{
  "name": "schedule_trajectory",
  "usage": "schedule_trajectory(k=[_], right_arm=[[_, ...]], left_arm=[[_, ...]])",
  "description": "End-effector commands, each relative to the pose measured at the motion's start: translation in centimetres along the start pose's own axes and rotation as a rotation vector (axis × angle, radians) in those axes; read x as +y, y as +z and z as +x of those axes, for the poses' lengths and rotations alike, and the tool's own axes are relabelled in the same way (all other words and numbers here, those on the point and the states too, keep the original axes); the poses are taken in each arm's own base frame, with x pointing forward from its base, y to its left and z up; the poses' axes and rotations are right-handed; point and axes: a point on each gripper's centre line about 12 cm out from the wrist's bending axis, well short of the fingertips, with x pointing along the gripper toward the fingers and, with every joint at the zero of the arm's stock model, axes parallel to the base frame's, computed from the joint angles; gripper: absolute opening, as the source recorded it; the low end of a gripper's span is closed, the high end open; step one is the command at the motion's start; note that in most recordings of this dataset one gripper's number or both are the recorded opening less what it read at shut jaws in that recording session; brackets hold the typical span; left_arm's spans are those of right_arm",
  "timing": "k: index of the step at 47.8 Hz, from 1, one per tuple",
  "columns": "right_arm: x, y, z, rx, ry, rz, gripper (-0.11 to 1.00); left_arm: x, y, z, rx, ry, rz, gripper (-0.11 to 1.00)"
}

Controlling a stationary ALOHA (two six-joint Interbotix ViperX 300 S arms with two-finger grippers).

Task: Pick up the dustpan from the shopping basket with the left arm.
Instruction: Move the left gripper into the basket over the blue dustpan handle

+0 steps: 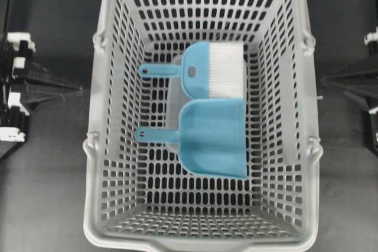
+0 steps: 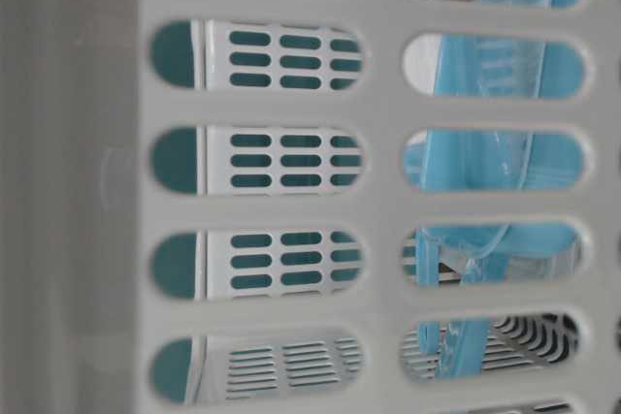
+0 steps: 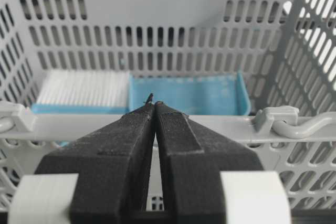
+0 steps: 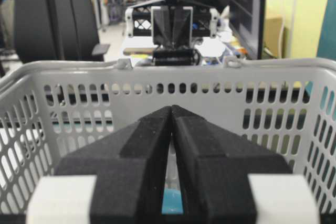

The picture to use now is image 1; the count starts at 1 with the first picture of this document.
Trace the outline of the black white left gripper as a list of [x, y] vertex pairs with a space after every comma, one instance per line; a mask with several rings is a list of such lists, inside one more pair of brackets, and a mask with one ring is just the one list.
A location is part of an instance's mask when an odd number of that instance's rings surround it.
[[[35, 43], [28, 32], [1, 34], [1, 159], [5, 159], [27, 140], [32, 104], [81, 96], [79, 83], [59, 76], [34, 61]], [[18, 78], [24, 71], [29, 83], [64, 89], [26, 89], [27, 82]]]

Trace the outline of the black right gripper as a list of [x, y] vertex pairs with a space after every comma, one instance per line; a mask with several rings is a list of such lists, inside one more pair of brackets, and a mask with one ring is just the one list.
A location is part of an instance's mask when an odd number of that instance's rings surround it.
[[364, 36], [369, 48], [367, 64], [353, 64], [324, 76], [325, 86], [341, 89], [345, 95], [368, 110], [372, 136], [372, 148], [377, 149], [377, 28]]

